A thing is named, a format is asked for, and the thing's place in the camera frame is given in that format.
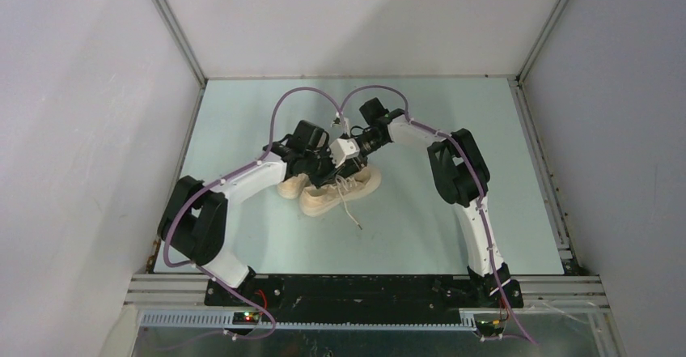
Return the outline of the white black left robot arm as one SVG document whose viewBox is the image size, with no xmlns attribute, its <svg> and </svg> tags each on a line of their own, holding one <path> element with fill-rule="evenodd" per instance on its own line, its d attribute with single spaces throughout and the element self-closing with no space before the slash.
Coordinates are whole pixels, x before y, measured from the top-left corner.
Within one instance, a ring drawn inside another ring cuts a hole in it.
<svg viewBox="0 0 686 357">
<path fill-rule="evenodd" d="M 359 152 L 355 141 L 331 140 L 323 128 L 300 121 L 295 130 L 270 141 L 255 161 L 205 183 L 183 176 L 175 184 L 159 224 L 163 260 L 171 268 L 191 265 L 222 284 L 236 305 L 252 302 L 256 284 L 252 269 L 226 242 L 229 211 L 259 192 L 303 174 L 315 185 L 327 185 Z"/>
</svg>

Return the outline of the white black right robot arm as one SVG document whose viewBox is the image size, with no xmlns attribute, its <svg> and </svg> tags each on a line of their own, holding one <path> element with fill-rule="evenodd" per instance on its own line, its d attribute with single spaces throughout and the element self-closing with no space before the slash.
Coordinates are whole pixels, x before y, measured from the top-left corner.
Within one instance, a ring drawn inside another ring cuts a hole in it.
<svg viewBox="0 0 686 357">
<path fill-rule="evenodd" d="M 365 157 L 395 142 L 426 151 L 434 186 L 441 199 L 452 205 L 468 250 L 468 274 L 473 301 L 490 307 L 502 298 L 511 281 L 489 220 L 488 182 L 490 173 L 472 134 L 461 129 L 446 133 L 413 120 L 403 109 L 390 111 L 379 99 L 360 108 L 367 123 L 362 133 L 335 141 L 355 142 L 355 151 Z"/>
</svg>

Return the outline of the beige sneaker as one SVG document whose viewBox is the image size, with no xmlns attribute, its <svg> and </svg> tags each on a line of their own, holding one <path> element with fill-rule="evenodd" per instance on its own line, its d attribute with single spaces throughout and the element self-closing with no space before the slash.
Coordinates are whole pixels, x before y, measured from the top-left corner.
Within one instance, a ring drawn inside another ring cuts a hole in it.
<svg viewBox="0 0 686 357">
<path fill-rule="evenodd" d="M 374 165 L 364 167 L 360 172 L 349 177 L 337 176 L 332 184 L 315 187 L 306 186 L 299 196 L 301 211 L 310 217 L 324 215 L 337 206 L 342 206 L 355 226 L 362 230 L 362 225 L 349 210 L 349 203 L 362 199 L 380 187 L 382 173 Z"/>
<path fill-rule="evenodd" d="M 289 179 L 277 185 L 277 193 L 285 199 L 297 199 L 302 194 L 303 190 L 311 183 L 307 174 L 301 173 L 292 176 Z"/>
</svg>

